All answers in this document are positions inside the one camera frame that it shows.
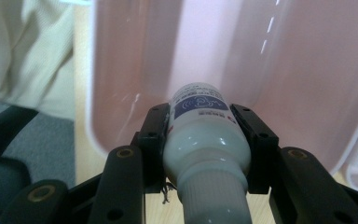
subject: screw hole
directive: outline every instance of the screw hole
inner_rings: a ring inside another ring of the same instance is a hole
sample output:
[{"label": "screw hole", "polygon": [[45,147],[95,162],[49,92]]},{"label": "screw hole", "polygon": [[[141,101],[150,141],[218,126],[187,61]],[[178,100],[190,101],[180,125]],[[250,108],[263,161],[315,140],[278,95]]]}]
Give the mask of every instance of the screw hole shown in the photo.
[{"label": "screw hole", "polygon": [[261,137],[269,137],[269,135],[267,133],[260,133],[259,134]]},{"label": "screw hole", "polygon": [[308,157],[307,154],[305,154],[304,152],[295,149],[290,149],[289,151],[287,151],[287,153],[289,153],[291,157],[300,160],[305,160]]},{"label": "screw hole", "polygon": [[343,212],[336,211],[334,212],[334,216],[343,223],[353,223],[353,219]]},{"label": "screw hole", "polygon": [[119,150],[116,154],[119,158],[127,158],[133,156],[133,150],[130,148],[123,148]]},{"label": "screw hole", "polygon": [[43,202],[54,194],[55,189],[53,185],[40,186],[28,194],[28,200],[33,203]]},{"label": "screw hole", "polygon": [[123,211],[120,209],[112,209],[107,213],[107,219],[109,221],[116,221],[121,219],[124,216]]}]

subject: gray floor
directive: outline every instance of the gray floor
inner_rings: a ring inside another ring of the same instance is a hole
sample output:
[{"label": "gray floor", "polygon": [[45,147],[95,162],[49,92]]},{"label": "gray floor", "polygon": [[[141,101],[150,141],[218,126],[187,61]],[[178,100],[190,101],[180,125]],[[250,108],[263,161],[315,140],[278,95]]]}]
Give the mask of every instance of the gray floor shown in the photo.
[{"label": "gray floor", "polygon": [[[0,112],[7,105],[0,103]],[[75,184],[74,123],[38,114],[8,146],[5,157],[23,161],[33,182],[59,179]]]}]

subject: bottle cap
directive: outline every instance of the bottle cap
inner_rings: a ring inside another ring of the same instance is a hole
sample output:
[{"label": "bottle cap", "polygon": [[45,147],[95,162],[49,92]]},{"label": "bottle cap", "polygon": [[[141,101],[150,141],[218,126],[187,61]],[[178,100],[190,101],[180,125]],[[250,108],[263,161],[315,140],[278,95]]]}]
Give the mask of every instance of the bottle cap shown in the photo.
[{"label": "bottle cap", "polygon": [[252,223],[246,202],[247,181],[235,163],[202,162],[180,177],[178,194],[186,224]]}]

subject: black metal bracket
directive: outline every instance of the black metal bracket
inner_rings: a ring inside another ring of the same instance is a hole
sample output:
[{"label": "black metal bracket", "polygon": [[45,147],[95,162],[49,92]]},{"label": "black metal bracket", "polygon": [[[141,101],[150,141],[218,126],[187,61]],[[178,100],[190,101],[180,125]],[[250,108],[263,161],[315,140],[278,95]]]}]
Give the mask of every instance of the black metal bracket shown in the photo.
[{"label": "black metal bracket", "polygon": [[[357,191],[337,184],[311,153],[279,148],[278,136],[251,109],[230,108],[252,152],[249,192],[270,191],[277,223],[358,223]],[[165,183],[162,153],[168,116],[168,104],[152,107],[131,145],[109,153],[102,175],[69,191],[54,181],[33,184],[12,202],[0,223],[145,223],[145,193],[160,192]],[[39,191],[35,196],[43,200],[29,202],[40,185],[54,185],[55,191],[49,197]],[[29,213],[44,219],[18,219]]]}]

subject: white object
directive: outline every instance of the white object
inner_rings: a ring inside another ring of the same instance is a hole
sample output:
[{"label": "white object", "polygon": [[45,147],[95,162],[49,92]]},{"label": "white object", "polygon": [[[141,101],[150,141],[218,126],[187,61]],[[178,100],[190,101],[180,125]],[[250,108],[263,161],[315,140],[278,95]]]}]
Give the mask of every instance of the white object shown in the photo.
[{"label": "white object", "polygon": [[251,223],[245,192],[250,148],[219,91],[184,86],[170,102],[163,163],[185,223]]},{"label": "white object", "polygon": [[57,0],[0,2],[0,102],[75,119],[73,13]]},{"label": "white object", "polygon": [[358,1],[96,0],[92,13],[87,130],[103,155],[131,141],[150,107],[199,81],[331,174],[352,161]]}]

